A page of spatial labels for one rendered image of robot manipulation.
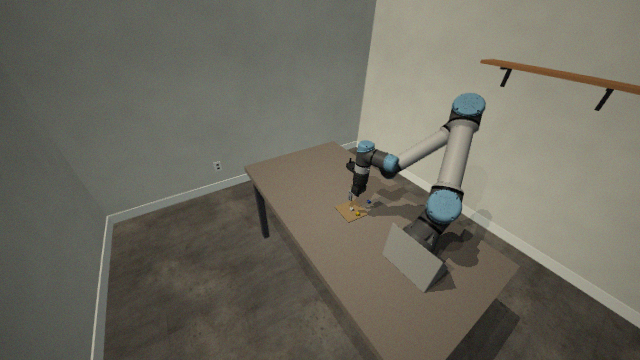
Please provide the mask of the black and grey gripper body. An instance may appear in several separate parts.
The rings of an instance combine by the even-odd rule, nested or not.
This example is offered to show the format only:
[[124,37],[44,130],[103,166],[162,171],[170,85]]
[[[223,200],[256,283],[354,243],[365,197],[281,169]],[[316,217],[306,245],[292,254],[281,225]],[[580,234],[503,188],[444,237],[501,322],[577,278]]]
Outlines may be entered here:
[[346,168],[352,173],[354,173],[351,192],[355,195],[359,195],[365,192],[366,184],[368,182],[370,167],[367,167],[367,168],[359,167],[356,165],[354,161],[351,161],[351,158],[350,158],[349,162],[346,163]]

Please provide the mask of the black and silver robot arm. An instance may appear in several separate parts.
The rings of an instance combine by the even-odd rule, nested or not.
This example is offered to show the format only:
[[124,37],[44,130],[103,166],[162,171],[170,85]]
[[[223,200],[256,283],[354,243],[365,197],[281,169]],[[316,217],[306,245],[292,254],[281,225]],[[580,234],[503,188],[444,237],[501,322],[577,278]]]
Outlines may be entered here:
[[473,133],[479,130],[485,106],[484,98],[478,94],[464,93],[458,96],[452,103],[449,122],[398,156],[377,149],[373,151],[375,145],[368,140],[358,144],[356,165],[363,168],[371,165],[378,167],[386,179],[393,179],[395,174],[447,145],[437,183],[431,187],[425,210],[403,228],[431,253],[440,235],[461,214],[464,195],[461,184]]

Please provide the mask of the tan square mat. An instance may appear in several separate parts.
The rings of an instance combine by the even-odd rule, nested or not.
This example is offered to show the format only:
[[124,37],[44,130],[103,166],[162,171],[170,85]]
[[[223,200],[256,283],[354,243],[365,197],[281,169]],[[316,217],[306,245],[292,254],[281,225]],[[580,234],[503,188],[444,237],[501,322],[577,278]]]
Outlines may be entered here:
[[[354,208],[353,211],[350,211],[351,207]],[[368,215],[368,213],[355,200],[340,204],[335,206],[335,208],[348,223]],[[356,216],[356,212],[360,213],[359,216]]]

